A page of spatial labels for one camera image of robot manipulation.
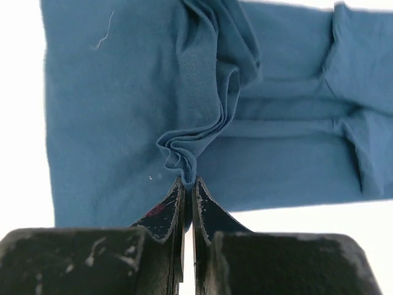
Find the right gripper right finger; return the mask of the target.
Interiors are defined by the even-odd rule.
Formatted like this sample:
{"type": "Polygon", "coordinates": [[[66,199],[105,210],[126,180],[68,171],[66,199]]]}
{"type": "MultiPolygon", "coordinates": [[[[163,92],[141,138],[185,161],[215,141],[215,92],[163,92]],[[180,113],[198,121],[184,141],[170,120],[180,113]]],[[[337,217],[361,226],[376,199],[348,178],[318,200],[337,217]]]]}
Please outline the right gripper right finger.
{"type": "Polygon", "coordinates": [[[347,235],[251,231],[201,178],[192,210],[197,294],[381,294],[363,249],[347,235]]]}

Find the dark blue t shirt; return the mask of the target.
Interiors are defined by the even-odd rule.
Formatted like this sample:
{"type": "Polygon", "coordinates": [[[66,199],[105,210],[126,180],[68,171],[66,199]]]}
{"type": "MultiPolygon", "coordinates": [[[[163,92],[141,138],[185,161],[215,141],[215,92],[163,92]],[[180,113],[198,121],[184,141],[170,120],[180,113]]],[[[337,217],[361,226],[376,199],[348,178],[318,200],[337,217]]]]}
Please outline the dark blue t shirt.
{"type": "Polygon", "coordinates": [[[392,197],[392,13],[43,1],[55,225],[126,226],[179,178],[229,211],[392,197]]]}

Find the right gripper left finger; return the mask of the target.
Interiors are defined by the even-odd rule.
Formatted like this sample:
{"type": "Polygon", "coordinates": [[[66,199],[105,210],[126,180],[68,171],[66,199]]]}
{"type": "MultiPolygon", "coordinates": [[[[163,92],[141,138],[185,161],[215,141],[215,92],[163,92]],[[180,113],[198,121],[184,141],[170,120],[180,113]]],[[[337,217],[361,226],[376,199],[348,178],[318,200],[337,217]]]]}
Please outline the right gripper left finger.
{"type": "Polygon", "coordinates": [[[1,294],[177,294],[184,211],[177,179],[130,227],[13,230],[1,240],[1,294]]]}

